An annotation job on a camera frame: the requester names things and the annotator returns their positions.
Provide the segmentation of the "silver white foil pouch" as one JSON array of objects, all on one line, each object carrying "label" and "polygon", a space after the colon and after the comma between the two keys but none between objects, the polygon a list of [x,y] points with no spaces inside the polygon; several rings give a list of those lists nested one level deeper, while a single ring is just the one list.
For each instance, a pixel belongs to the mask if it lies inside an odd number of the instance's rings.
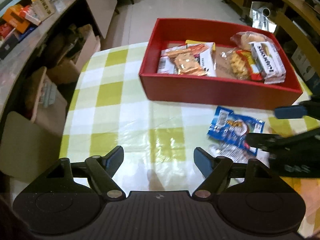
[{"label": "silver white foil pouch", "polygon": [[261,150],[258,150],[255,154],[252,151],[243,150],[234,145],[215,142],[209,146],[208,152],[214,157],[227,157],[231,159],[234,163],[241,164],[247,164],[249,159],[258,159],[264,165],[269,167],[269,154]]}]

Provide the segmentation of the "blue snack packet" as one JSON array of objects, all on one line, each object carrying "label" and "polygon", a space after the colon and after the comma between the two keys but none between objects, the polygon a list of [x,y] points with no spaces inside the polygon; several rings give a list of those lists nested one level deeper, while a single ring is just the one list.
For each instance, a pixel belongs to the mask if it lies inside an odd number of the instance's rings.
[{"label": "blue snack packet", "polygon": [[248,133],[262,133],[264,126],[263,120],[236,114],[231,109],[217,106],[207,134],[215,140],[236,146],[256,156],[257,148],[249,146],[245,137]]}]

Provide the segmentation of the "white wafer pack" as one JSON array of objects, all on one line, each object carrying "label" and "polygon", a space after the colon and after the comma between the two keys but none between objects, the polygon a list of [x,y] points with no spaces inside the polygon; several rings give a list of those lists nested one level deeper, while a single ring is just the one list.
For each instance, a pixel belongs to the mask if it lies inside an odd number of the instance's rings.
[{"label": "white wafer pack", "polygon": [[264,41],[251,42],[250,45],[253,59],[264,78],[264,84],[283,83],[286,69],[274,44]]}]

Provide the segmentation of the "red yellow snack bag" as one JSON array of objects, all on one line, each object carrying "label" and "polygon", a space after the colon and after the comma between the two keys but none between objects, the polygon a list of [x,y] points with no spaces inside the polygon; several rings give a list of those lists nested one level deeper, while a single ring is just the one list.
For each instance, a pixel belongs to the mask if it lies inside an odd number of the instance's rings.
[{"label": "red yellow snack bag", "polygon": [[261,71],[257,67],[255,60],[253,59],[252,53],[242,49],[237,50],[236,53],[240,56],[242,61],[245,62],[249,78],[252,81],[263,81],[264,78],[261,74]]}]

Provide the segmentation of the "clear bag yellow crackers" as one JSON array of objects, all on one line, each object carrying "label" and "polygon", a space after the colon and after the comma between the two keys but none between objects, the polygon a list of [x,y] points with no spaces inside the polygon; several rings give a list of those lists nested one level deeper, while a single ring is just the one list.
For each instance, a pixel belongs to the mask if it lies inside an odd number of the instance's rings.
[{"label": "clear bag yellow crackers", "polygon": [[233,76],[239,80],[244,80],[249,78],[249,71],[245,60],[238,53],[239,51],[239,48],[233,48],[228,51],[222,51],[220,56],[226,60],[227,66],[232,71]]}]

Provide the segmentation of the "clear bag round bread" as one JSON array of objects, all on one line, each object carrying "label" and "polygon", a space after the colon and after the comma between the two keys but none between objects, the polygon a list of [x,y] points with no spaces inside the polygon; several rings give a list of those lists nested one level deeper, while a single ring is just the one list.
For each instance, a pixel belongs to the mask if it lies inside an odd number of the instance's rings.
[{"label": "clear bag round bread", "polygon": [[251,50],[252,42],[272,42],[267,36],[253,31],[238,32],[230,37],[230,41],[242,50]]}]

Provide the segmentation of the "white noodle snack pack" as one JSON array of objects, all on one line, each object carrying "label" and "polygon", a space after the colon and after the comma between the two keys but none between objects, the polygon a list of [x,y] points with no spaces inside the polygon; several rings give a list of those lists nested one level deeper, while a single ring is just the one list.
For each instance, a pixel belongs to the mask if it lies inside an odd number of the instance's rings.
[{"label": "white noodle snack pack", "polygon": [[200,66],[207,72],[207,76],[217,77],[215,52],[216,45],[208,46],[206,44],[187,45]]}]

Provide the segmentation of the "gold foil snack packet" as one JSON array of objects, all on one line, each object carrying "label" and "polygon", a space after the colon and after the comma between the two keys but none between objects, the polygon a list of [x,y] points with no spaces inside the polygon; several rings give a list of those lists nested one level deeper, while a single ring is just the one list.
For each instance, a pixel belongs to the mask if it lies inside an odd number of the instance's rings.
[{"label": "gold foil snack packet", "polygon": [[175,64],[178,75],[207,75],[189,49],[169,51],[166,55]]}]

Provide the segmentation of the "red white barcode snack pack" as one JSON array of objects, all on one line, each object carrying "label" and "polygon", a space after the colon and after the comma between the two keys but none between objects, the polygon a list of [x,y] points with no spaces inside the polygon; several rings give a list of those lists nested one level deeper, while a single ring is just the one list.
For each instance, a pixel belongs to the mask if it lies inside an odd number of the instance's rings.
[{"label": "red white barcode snack pack", "polygon": [[186,49],[186,48],[187,48],[186,45],[182,45],[182,46],[175,46],[172,48],[167,48],[165,50],[162,50],[161,57],[158,63],[157,73],[158,74],[177,74],[176,65],[174,64],[173,60],[167,56],[167,53],[171,51]]}]

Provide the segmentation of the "spicy stick pack yellow label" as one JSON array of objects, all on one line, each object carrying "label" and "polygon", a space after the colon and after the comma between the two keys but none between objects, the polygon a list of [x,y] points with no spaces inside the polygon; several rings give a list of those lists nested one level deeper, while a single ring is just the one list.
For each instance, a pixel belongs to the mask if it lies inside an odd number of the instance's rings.
[{"label": "spicy stick pack yellow label", "polygon": [[192,45],[192,44],[206,44],[208,46],[215,45],[215,42],[204,42],[204,41],[194,41],[194,40],[186,40],[185,44]]}]

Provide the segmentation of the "red cardboard box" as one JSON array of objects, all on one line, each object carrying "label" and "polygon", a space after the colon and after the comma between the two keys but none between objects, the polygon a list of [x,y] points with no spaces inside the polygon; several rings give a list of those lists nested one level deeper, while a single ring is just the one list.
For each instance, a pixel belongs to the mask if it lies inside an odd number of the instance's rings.
[{"label": "red cardboard box", "polygon": [[286,68],[284,83],[265,85],[261,82],[224,77],[183,76],[157,72],[161,51],[170,44],[186,40],[215,42],[233,46],[230,38],[242,31],[261,33],[280,46],[275,36],[247,25],[195,19],[158,18],[150,36],[139,70],[139,77],[149,100],[201,103],[273,110],[292,105],[303,93],[294,68],[283,49],[280,58]]}]

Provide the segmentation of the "silver foil bag on floor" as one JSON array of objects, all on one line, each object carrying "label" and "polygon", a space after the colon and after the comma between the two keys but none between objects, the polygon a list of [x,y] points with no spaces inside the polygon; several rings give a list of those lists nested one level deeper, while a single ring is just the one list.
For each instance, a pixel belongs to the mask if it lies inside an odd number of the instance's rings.
[{"label": "silver foil bag on floor", "polygon": [[249,17],[252,20],[252,27],[274,33],[277,25],[272,21],[276,12],[272,9],[271,3],[252,2]]}]

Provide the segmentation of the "cardboard box under counter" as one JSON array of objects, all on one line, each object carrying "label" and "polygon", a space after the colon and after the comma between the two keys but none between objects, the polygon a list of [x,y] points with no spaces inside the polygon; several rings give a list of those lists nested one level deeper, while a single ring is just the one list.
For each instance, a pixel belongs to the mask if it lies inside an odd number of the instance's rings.
[{"label": "cardboard box under counter", "polygon": [[100,37],[95,36],[90,24],[77,29],[79,39],[71,49],[65,49],[57,65],[47,70],[56,85],[76,82],[85,64],[100,50]]}]

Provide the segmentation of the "beige carton box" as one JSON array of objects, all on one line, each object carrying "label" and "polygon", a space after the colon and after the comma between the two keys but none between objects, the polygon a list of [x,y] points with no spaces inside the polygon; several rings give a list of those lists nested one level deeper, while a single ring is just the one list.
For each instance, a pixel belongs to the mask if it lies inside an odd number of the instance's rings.
[{"label": "beige carton box", "polygon": [[55,7],[50,0],[31,0],[31,7],[42,22],[55,13]]}]

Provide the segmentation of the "orange box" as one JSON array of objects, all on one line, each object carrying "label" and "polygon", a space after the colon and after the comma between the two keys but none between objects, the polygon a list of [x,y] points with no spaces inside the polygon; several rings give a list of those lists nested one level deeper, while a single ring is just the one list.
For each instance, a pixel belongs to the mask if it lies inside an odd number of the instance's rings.
[{"label": "orange box", "polygon": [[16,4],[8,7],[4,15],[2,16],[5,22],[12,25],[17,31],[20,33],[25,33],[25,31],[29,28],[30,22],[20,16],[20,12],[23,7],[20,4]]}]

